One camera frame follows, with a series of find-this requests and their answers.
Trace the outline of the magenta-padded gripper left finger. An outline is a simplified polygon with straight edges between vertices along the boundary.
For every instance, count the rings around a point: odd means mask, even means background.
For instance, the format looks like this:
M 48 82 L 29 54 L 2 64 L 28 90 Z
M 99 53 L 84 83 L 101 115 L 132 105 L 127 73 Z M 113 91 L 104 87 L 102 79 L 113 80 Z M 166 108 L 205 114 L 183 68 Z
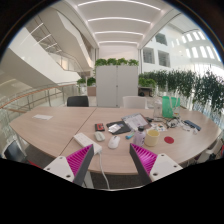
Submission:
M 69 156 L 58 156 L 44 170 L 81 186 L 94 156 L 94 146 L 88 145 Z

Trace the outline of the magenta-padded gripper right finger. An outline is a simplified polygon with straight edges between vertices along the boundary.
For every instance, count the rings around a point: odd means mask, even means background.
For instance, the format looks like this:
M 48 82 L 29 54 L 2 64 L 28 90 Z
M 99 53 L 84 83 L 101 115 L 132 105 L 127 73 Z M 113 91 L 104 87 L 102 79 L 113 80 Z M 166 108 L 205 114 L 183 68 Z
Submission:
M 165 153 L 155 154 L 133 143 L 130 144 L 129 153 L 144 185 L 182 169 L 178 163 Z

